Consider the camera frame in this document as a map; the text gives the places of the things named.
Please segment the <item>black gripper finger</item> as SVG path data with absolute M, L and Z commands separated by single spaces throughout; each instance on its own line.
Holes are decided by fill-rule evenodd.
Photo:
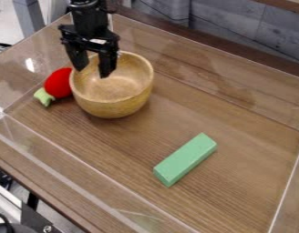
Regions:
M 67 44 L 66 51 L 75 69 L 82 71 L 88 66 L 88 47 L 79 44 Z
M 107 78 L 116 70 L 118 54 L 116 52 L 102 52 L 99 53 L 99 59 L 100 77 Z

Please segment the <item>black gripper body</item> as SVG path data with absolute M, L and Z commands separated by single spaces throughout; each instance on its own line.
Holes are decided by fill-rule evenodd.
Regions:
M 107 0 L 71 0 L 74 22 L 62 24 L 62 43 L 68 56 L 83 56 L 87 51 L 115 54 L 119 50 L 119 35 L 110 29 L 110 17 L 115 11 Z

